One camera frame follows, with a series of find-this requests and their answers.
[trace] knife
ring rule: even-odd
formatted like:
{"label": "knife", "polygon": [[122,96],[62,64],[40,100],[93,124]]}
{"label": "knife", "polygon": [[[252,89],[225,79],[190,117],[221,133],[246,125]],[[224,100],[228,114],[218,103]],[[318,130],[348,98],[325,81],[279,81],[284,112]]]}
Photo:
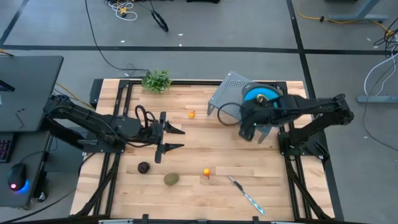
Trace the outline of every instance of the knife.
{"label": "knife", "polygon": [[262,215],[265,215],[265,214],[266,214],[266,211],[264,211],[264,209],[262,209],[250,196],[248,196],[246,193],[244,193],[244,190],[243,190],[242,185],[240,185],[240,184],[238,183],[238,181],[236,181],[233,177],[231,177],[231,176],[228,176],[228,177],[229,177],[229,179],[232,181],[232,183],[234,183],[235,186],[238,187],[238,189],[243,193],[243,195],[255,206],[255,208],[256,208],[257,210],[259,210],[259,212],[260,212]]}

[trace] concrete floor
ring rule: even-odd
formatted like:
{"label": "concrete floor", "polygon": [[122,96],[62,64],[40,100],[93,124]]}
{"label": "concrete floor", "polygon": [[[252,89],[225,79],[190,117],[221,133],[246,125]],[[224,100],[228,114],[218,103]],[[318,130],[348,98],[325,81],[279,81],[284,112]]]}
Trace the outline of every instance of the concrete floor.
{"label": "concrete floor", "polygon": [[[0,1],[0,34],[5,30],[22,0]],[[335,2],[293,0],[296,8],[307,16],[326,16],[354,12],[363,1]],[[194,47],[268,47],[296,49],[292,25],[285,1],[221,0],[220,4],[154,1],[170,27],[165,33],[157,27],[150,14],[138,5],[137,21],[117,19],[102,1],[88,0],[91,20],[102,46],[194,46]],[[396,18],[398,2],[381,1],[372,13],[388,14],[386,26]],[[372,23],[331,24],[297,18],[305,49],[380,50],[373,42],[383,30]],[[5,45],[93,46],[93,40],[83,1],[30,0],[18,19]],[[65,57],[58,82],[88,100],[93,79],[124,77],[124,71],[111,68],[95,50],[9,50],[16,55],[62,55]],[[167,69],[172,78],[222,79],[234,70],[251,79],[303,80],[298,54],[250,52],[160,52],[107,51],[106,58],[114,65],[137,68]],[[326,138],[341,206],[346,221],[365,223],[394,223],[398,219],[398,152],[367,138],[362,125],[364,106],[355,102],[363,94],[363,80],[368,71],[384,60],[382,55],[309,55],[308,66],[317,97],[346,94],[346,100],[356,115],[348,126],[328,128]],[[379,68],[369,83],[383,73]],[[394,75],[385,86],[386,94],[396,93],[398,79]],[[380,140],[395,147],[398,121],[394,105],[369,105],[366,124]],[[54,193],[49,199],[32,207],[32,212],[61,197],[76,184],[76,166],[81,154],[68,146],[60,146],[61,157],[68,157],[70,166],[50,170]],[[57,179],[59,172],[70,174]],[[72,204],[72,195],[58,205],[39,213],[34,219],[65,217]],[[0,208],[0,221],[27,212]]]}

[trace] wooden tabletop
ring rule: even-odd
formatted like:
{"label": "wooden tabletop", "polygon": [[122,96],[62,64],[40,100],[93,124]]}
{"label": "wooden tabletop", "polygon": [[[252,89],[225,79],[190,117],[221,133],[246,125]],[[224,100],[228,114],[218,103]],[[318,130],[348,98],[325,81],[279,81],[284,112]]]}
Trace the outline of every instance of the wooden tabletop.
{"label": "wooden tabletop", "polygon": [[[118,89],[118,79],[105,79],[96,111],[112,114]],[[288,92],[305,96],[302,82],[287,82]],[[175,85],[169,91],[152,94],[140,85],[132,88],[129,116],[135,117],[134,108],[142,105],[158,118],[161,111],[185,135],[165,133],[164,142],[182,143],[162,156],[162,163],[154,162],[155,146],[133,148],[128,146],[121,156],[112,218],[141,218],[184,220],[293,220],[289,185],[284,158],[277,143],[278,129],[257,143],[257,132],[252,142],[238,135],[238,126],[220,124],[216,111],[207,116],[207,102],[217,89],[212,85]],[[195,111],[195,117],[188,113]],[[296,120],[296,127],[306,125],[311,116]],[[103,154],[96,154],[81,169],[71,214],[79,211],[98,186]],[[151,168],[140,174],[137,165],[146,161]],[[315,156],[302,157],[308,191],[319,206],[334,217],[330,194],[322,163]],[[210,178],[203,169],[210,169]],[[164,175],[176,172],[180,180],[173,186],[164,184]],[[232,175],[265,211],[262,216],[228,179]],[[297,191],[300,214],[304,217],[301,194]],[[106,197],[101,204],[104,212]]]}

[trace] black metal frame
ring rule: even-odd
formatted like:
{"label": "black metal frame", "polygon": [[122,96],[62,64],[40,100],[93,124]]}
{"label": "black metal frame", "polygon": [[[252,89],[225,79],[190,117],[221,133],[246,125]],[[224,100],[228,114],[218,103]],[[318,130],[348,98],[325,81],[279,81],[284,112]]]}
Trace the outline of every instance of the black metal frame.
{"label": "black metal frame", "polygon": [[[258,82],[258,83],[262,83],[262,84],[266,84],[266,85],[271,85],[275,88],[280,89],[283,94],[287,93],[287,84],[286,82]],[[118,95],[116,97],[116,101],[115,101],[115,107],[114,107],[114,114],[117,114],[119,111],[119,107],[120,107],[120,103],[121,103],[121,98],[122,98],[122,92],[123,89],[125,87],[127,87],[127,96],[126,96],[126,102],[124,104],[124,109],[123,109],[123,115],[127,116],[128,114],[128,109],[129,109],[129,102],[130,102],[130,98],[131,98],[131,92],[132,92],[132,86],[133,85],[140,85],[141,84],[141,80],[135,79],[135,80],[128,80],[128,79],[120,79],[119,81],[119,88],[118,88]],[[220,85],[221,81],[214,81],[214,80],[174,80],[173,85]],[[294,124],[293,123],[289,123],[289,128],[294,128]],[[285,131],[284,127],[280,128],[281,132]],[[292,166],[292,160],[290,158],[290,156],[288,155],[283,155],[285,158],[285,165],[286,165],[286,170],[287,170],[287,178],[288,178],[288,183],[289,183],[289,192],[290,192],[290,199],[292,201],[292,210],[293,210],[293,214],[294,214],[294,220],[300,220],[300,212],[299,212],[299,204],[297,201],[297,194],[296,194],[296,190],[295,187],[297,186],[298,189],[301,191],[302,193],[302,197],[303,197],[303,203],[304,203],[304,210],[305,210],[305,218],[307,219],[312,219],[312,213],[311,213],[311,207],[310,204],[314,203],[314,200],[312,199],[312,197],[310,196],[310,194],[308,193],[308,191],[306,190],[306,186],[305,186],[305,177],[304,177],[304,173],[303,173],[303,167],[302,167],[302,161],[301,161],[301,155],[297,155],[295,156],[295,161],[296,161],[296,168],[297,168],[297,173],[295,173],[295,171],[293,170],[293,166]],[[115,155],[115,159],[117,159],[117,165],[119,165],[119,160],[120,160],[120,154],[116,154]],[[104,172],[106,172],[106,170],[108,169],[108,164],[109,164],[109,156],[105,155],[104,158],[104,162],[103,162],[103,166],[102,166],[102,170],[101,170],[101,177],[100,177],[100,183],[103,181],[104,179]],[[333,173],[333,170],[331,171],[327,171],[327,169],[332,169],[331,167],[328,166],[324,166],[325,172],[326,172],[326,176],[328,175],[328,173]],[[289,172],[294,172],[297,175],[298,181],[294,180],[293,178],[291,178],[291,176],[289,175]],[[115,186],[116,186],[116,179],[117,177],[114,176],[111,180],[110,186],[109,186],[109,192],[108,192],[108,199],[106,202],[106,211],[105,211],[105,215],[110,215],[111,214],[111,208],[112,208],[112,203],[113,203],[113,195],[114,195],[114,190],[115,190]],[[96,203],[96,207],[94,210],[94,214],[93,215],[98,215],[99,214],[99,209],[100,209],[100,205],[101,205],[101,200],[98,200]],[[256,217],[254,217],[253,221],[246,221],[246,222],[231,222],[231,221],[211,221],[212,223],[254,223],[255,222]],[[184,222],[184,223],[189,223],[189,220],[156,220],[156,222],[164,222],[164,223],[179,223],[179,222]]]}

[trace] yellow cable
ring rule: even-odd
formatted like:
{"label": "yellow cable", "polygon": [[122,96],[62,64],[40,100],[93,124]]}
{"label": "yellow cable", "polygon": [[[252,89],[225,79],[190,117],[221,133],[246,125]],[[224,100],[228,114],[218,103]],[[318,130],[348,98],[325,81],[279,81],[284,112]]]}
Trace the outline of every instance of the yellow cable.
{"label": "yellow cable", "polygon": [[82,101],[81,99],[79,99],[79,97],[77,97],[75,94],[73,94],[67,87],[59,84],[59,83],[55,83],[57,84],[59,87],[63,88],[65,91],[67,91],[69,94],[71,94],[71,96],[73,96],[77,101],[79,101],[80,103],[83,103],[85,106],[95,110],[95,108],[93,108],[91,105],[89,105],[88,103]]}
{"label": "yellow cable", "polygon": [[[302,18],[304,18],[304,19],[311,19],[311,20],[318,20],[318,21],[321,19],[321,17],[304,16],[304,15],[300,12],[300,4],[299,4],[299,3],[297,3],[297,12],[298,12],[298,14],[299,14]],[[334,22],[334,23],[337,23],[337,24],[349,24],[349,23],[354,23],[354,22],[360,22],[360,21],[344,21],[344,22],[341,22],[341,21],[334,21],[334,20],[327,19],[327,18],[324,18],[324,20],[329,21],[329,22]],[[376,21],[372,21],[372,22],[375,23],[375,24],[377,24],[378,26],[382,27],[385,31],[387,31],[387,35],[389,35],[390,33],[392,33],[391,30],[388,30],[387,27],[383,26],[382,24],[380,24],[380,23],[378,23],[378,22],[376,22]]]}

